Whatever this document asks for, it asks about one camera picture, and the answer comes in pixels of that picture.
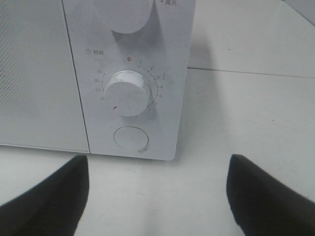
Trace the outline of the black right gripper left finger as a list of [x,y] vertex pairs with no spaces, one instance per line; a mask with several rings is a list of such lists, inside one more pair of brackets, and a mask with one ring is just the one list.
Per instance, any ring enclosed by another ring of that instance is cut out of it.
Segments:
[[0,207],[2,236],[72,236],[89,195],[85,155],[77,155],[42,182]]

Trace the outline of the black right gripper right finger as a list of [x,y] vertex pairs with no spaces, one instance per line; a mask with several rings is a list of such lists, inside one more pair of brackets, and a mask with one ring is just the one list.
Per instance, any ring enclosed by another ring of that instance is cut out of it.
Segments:
[[246,236],[313,236],[315,204],[246,157],[230,158],[227,199]]

